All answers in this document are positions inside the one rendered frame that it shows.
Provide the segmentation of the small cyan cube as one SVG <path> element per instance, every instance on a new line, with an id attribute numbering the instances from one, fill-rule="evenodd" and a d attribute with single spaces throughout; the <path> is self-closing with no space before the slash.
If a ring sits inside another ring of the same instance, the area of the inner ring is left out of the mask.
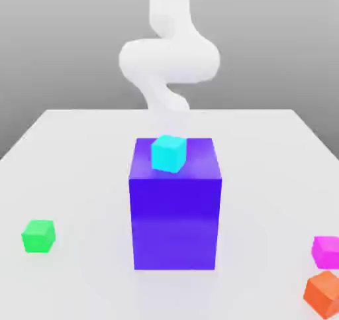
<path id="1" fill-rule="evenodd" d="M 162 135 L 151 144 L 152 169 L 178 173 L 187 159 L 187 139 Z"/>

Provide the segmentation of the small green cube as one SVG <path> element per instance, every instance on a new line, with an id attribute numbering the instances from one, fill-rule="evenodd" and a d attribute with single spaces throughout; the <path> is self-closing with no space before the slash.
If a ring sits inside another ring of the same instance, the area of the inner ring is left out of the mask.
<path id="1" fill-rule="evenodd" d="M 47 253 L 56 240 L 54 222 L 32 219 L 21 233 L 21 237 L 27 253 Z"/>

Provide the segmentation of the small magenta cube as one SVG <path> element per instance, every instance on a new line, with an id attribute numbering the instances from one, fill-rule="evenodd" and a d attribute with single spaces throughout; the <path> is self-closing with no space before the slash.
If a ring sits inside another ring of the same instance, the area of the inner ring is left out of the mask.
<path id="1" fill-rule="evenodd" d="M 311 254 L 317 268 L 339 270 L 339 237 L 314 237 Z"/>

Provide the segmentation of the small orange cube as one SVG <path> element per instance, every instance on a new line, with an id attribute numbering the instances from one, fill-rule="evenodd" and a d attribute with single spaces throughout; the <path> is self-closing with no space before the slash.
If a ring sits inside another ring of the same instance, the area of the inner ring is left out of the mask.
<path id="1" fill-rule="evenodd" d="M 307 280 L 303 299 L 324 319 L 339 313 L 339 278 L 324 271 Z"/>

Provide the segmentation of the large purple box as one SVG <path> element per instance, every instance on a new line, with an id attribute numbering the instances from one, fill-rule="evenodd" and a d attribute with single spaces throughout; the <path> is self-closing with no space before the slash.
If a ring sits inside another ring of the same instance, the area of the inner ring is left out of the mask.
<path id="1" fill-rule="evenodd" d="M 172 174 L 152 169 L 151 138 L 137 138 L 128 178 L 137 270 L 215 268 L 222 176 L 213 140 L 190 138 Z"/>

